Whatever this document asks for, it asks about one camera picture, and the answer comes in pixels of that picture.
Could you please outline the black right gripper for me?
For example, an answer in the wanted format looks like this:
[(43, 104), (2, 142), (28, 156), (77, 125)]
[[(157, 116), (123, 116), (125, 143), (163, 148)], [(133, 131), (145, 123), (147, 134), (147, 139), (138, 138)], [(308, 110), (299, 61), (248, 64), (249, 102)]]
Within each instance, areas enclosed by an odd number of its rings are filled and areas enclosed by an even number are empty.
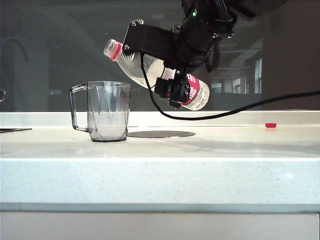
[(162, 73), (154, 74), (154, 92), (161, 98), (168, 99), (170, 106), (180, 108), (192, 101), (191, 84), (186, 73), (202, 64), (205, 64), (209, 73), (218, 68), (220, 41), (234, 35), (236, 16), (230, 14), (228, 17), (227, 22), (214, 15), (210, 15), (209, 20), (199, 14), (190, 14), (184, 19), (170, 43), (170, 58), (164, 61), (164, 65), (185, 73), (175, 73), (168, 79), (165, 79)]

